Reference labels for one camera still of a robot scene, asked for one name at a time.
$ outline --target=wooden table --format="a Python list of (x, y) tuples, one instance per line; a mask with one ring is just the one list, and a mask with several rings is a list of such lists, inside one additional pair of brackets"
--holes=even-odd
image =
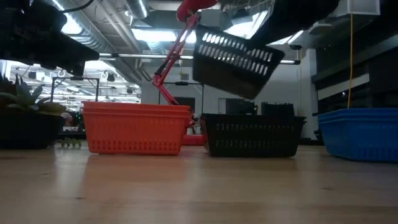
[(398, 223), (398, 166), (300, 147), (293, 159), (0, 151), (0, 223)]

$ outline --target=orange basket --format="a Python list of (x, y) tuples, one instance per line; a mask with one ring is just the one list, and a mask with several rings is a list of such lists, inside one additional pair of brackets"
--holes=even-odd
[(100, 154), (178, 155), (189, 106), (83, 102), (88, 149)]

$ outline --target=plastic basket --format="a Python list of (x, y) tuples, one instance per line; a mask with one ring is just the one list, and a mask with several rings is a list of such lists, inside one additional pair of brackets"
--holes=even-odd
[(145, 110), (148, 105), (130, 104), (124, 105), (127, 111), (111, 111), (100, 107), (104, 103), (84, 104), (88, 149), (100, 154), (177, 155), (191, 117), (187, 106), (150, 105)]
[(331, 155), (398, 162), (398, 109), (344, 109), (321, 114), (318, 122)]
[(215, 157), (292, 157), (305, 118), (204, 114), (205, 147)]
[(205, 26), (196, 34), (193, 79), (248, 99), (259, 94), (285, 55)]

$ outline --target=wall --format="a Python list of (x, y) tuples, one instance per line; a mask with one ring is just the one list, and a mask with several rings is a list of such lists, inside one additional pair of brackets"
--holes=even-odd
[[(312, 113), (317, 111), (318, 106), (315, 87), (311, 84), (311, 75), (316, 74), (316, 54), (314, 50), (310, 50), (306, 55), (301, 65), (279, 65), (271, 76), (268, 84), (260, 92), (254, 102), (259, 105), (259, 107), (264, 101), (268, 103), (292, 103), (297, 116), (307, 117), (307, 123), (303, 127), (302, 137), (315, 139), (313, 131), (318, 129), (318, 127), (316, 118), (312, 116)], [(155, 68), (148, 68), (147, 70), (150, 72), (155, 70)], [(179, 70), (179, 68), (174, 68), (167, 81), (178, 81)], [(190, 68), (183, 68), (183, 72), (192, 73)], [(167, 89), (173, 96), (195, 97), (195, 114), (200, 114), (202, 107), (201, 94), (193, 85), (169, 85)], [(157, 104), (158, 97), (159, 92), (151, 83), (142, 84), (142, 103)], [(218, 113), (220, 98), (239, 97), (210, 86), (205, 86), (203, 112)], [(165, 104), (163, 97), (161, 97), (161, 103)]]

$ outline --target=blue basket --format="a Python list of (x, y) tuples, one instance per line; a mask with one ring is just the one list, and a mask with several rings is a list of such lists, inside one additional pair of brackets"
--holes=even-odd
[(338, 110), (319, 115), (318, 122), (331, 155), (398, 162), (398, 108)]

